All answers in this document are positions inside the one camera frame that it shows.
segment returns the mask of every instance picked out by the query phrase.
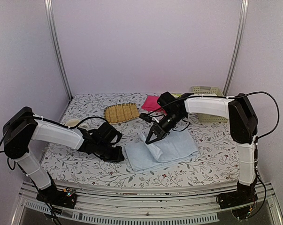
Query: floral pattern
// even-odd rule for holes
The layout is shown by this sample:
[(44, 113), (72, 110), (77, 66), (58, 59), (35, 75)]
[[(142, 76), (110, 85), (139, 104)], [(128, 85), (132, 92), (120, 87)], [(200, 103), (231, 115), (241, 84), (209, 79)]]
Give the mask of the floral pattern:
[[(88, 116), (103, 116), (107, 106), (136, 103), (140, 113), (148, 95), (144, 93), (76, 95), (71, 101), (62, 123)], [(197, 115), (190, 114), (188, 130), (198, 145), (200, 155), (176, 165), (135, 174), (128, 162), (104, 162), (94, 155), (78, 152), (65, 146), (50, 144), (42, 166), (54, 179), (90, 185), (114, 187), (180, 187), (206, 185), (236, 180), (239, 175), (238, 151), (231, 139), (228, 123), (201, 123)], [(91, 128), (102, 124), (101, 120), (88, 120)], [(139, 142), (138, 130), (148, 130), (151, 124), (141, 119), (131, 120), (114, 127), (122, 132), (119, 145)]]

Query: red cloth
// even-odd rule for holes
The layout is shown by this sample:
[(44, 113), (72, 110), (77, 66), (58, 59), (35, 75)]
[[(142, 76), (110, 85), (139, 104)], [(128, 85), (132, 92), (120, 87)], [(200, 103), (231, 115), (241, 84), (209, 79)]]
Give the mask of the red cloth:
[(157, 103), (159, 96), (148, 96), (145, 100), (145, 103), (141, 108), (147, 111), (154, 111), (160, 108), (160, 105)]

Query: robotic arm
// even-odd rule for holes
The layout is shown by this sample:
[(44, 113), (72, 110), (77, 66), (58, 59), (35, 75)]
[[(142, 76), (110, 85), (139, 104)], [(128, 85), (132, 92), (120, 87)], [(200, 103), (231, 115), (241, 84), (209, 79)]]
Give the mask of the robotic arm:
[(24, 107), (3, 127), (4, 152), (15, 160), (22, 171), (29, 176), (36, 187), (40, 201), (74, 208), (76, 195), (74, 190), (59, 191), (50, 175), (41, 167), (29, 151), (31, 140), (41, 140), (68, 146), (77, 151), (93, 153), (105, 161), (120, 162), (124, 160), (122, 148), (112, 147), (118, 143), (122, 134), (109, 123), (103, 123), (98, 129), (85, 130), (48, 122), (33, 114), (31, 108)]
[[(158, 104), (167, 115), (160, 121), (154, 121), (146, 139), (146, 144), (151, 144), (165, 138), (181, 119), (187, 118), (188, 113), (204, 113), (228, 118), (231, 137), (236, 142), (239, 152), (240, 174), (237, 191), (218, 195), (217, 201), (221, 209), (257, 200), (254, 187), (257, 183), (255, 168), (258, 161), (256, 148), (258, 119), (249, 99), (243, 96), (244, 94), (239, 94), (235, 99), (229, 99), (192, 96), (191, 93), (185, 93), (175, 98), (169, 92), (165, 92), (159, 97)], [(140, 118), (148, 122), (152, 120), (146, 113), (142, 113)]]

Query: plastic basket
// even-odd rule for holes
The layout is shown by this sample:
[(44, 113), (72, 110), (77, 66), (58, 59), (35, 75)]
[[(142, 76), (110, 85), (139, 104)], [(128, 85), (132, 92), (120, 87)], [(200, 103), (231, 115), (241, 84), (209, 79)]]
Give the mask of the plastic basket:
[[(223, 96), (221, 89), (216, 87), (199, 87), (193, 86), (192, 92), (195, 94), (211, 94), (215, 93), (217, 96)], [(221, 116), (213, 116), (208, 114), (198, 113), (200, 122), (227, 122), (228, 119)]]

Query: white cloth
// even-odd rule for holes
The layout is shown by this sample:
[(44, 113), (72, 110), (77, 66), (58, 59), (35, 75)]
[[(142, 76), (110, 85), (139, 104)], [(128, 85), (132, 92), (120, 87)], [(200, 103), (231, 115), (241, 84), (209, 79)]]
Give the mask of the white cloth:
[(193, 159), (199, 150), (187, 130), (171, 131), (164, 139), (152, 144), (145, 144), (145, 134), (139, 133), (142, 142), (128, 145), (125, 150), (135, 173), (165, 168), (185, 160)]

